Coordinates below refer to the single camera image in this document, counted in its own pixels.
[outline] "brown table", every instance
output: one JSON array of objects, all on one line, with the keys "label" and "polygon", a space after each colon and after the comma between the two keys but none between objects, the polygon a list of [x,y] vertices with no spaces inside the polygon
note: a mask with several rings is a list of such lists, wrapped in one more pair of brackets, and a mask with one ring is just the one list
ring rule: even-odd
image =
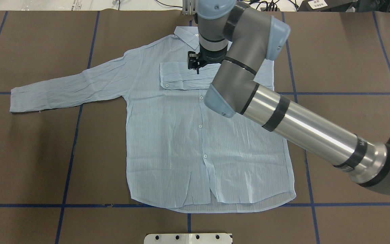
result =
[{"label": "brown table", "polygon": [[[390,136],[390,14],[273,13],[291,26],[276,90],[370,141]],[[9,113],[11,88],[77,74],[168,34],[179,11],[0,11],[0,243],[143,243],[228,232],[246,243],[390,243],[390,196],[289,144],[297,198],[261,213],[192,214],[130,199],[126,102]]]}]

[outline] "shirt sleeve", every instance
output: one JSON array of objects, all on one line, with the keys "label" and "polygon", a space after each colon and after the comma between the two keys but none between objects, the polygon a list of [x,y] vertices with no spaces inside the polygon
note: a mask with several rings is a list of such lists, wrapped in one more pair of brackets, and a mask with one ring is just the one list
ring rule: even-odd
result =
[{"label": "shirt sleeve", "polygon": [[85,102],[127,97],[141,66],[137,49],[80,74],[37,82],[11,90],[10,112],[67,108]]}]

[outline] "robotic arm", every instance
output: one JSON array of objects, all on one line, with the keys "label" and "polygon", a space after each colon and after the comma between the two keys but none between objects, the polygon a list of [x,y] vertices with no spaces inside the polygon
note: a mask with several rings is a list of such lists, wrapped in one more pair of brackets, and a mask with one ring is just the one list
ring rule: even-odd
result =
[{"label": "robotic arm", "polygon": [[263,60],[275,60],[285,44],[286,23],[236,0],[199,0],[196,21],[200,53],[188,53],[188,68],[221,62],[207,107],[227,118],[238,112],[331,162],[360,186],[390,195],[390,139],[368,142],[254,82]]}]

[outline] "shirt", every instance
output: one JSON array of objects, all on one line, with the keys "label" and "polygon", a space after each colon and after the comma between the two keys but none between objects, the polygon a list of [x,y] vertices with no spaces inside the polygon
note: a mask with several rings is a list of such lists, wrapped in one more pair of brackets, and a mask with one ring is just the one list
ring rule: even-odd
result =
[{"label": "shirt", "polygon": [[[80,74],[11,91],[11,112],[64,108],[123,96],[127,102],[127,182],[131,197],[185,213],[254,212],[296,196],[286,140],[204,102],[219,64],[197,75],[187,51],[198,28],[178,26],[149,45]],[[273,89],[273,62],[255,81]]]}]

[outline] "white bracket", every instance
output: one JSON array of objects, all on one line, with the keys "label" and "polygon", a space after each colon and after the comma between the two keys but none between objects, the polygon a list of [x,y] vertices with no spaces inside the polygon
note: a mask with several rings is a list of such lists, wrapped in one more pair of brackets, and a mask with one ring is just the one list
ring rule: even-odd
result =
[{"label": "white bracket", "polygon": [[183,0],[183,15],[194,15],[197,10],[198,0]]},{"label": "white bracket", "polygon": [[144,244],[233,244],[228,233],[149,234]]}]

